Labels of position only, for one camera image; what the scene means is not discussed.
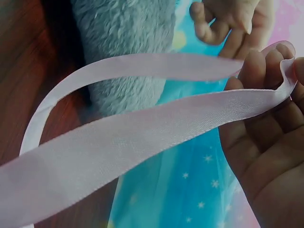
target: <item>gray fluffy fabric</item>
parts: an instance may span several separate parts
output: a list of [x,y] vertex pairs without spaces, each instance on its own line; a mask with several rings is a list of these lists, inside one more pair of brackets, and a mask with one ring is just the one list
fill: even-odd
[[[87,64],[171,48],[175,0],[71,0],[71,4]],[[154,106],[164,84],[164,79],[132,76],[95,83],[89,91],[93,104],[108,116]]]

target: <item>child's hand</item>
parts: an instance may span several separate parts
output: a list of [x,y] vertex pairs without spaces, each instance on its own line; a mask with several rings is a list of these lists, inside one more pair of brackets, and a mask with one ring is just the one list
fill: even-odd
[[194,2],[190,15],[197,37],[212,45],[231,33],[219,56],[244,59],[249,50],[267,44],[274,24],[274,0],[204,0]]
[[[250,52],[226,90],[277,88],[283,81],[279,63],[291,57],[283,45],[266,58]],[[227,161],[263,228],[304,227],[304,58],[294,62],[294,71],[299,82],[291,99],[219,128]]]

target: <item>wooden surface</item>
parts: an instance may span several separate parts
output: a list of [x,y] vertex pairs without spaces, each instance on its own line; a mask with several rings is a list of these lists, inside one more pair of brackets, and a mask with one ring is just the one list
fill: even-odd
[[[68,0],[0,0],[0,165],[19,154],[26,126],[44,96],[83,65]],[[42,142],[96,119],[87,91],[63,99]],[[116,182],[35,228],[104,228]]]

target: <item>ribbon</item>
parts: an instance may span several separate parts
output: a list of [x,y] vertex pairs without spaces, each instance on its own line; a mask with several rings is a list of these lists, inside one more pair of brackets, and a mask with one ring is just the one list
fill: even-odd
[[[281,43],[295,53],[289,42]],[[219,80],[235,75],[243,62],[188,54],[135,54],[104,59],[75,71],[37,108],[26,129],[20,156],[0,167],[1,227],[18,228],[42,221],[170,147],[277,106],[295,87],[293,61],[280,63],[284,82],[275,91],[241,89],[187,97],[109,116],[39,146],[52,108],[83,86],[122,76]]]

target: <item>blue starry fabric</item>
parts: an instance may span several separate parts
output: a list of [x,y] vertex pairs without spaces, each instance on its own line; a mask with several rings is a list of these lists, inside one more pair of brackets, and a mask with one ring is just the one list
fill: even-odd
[[[197,40],[188,13],[191,2],[184,1],[177,2],[182,18],[177,15],[173,51],[217,56],[223,44],[212,47]],[[222,91],[225,83],[168,80],[159,104]],[[237,219],[229,217],[235,211],[232,203],[236,192],[241,188],[223,154],[218,130],[214,129],[163,151],[120,177],[108,227],[236,227]],[[239,213],[234,217],[242,218]]]

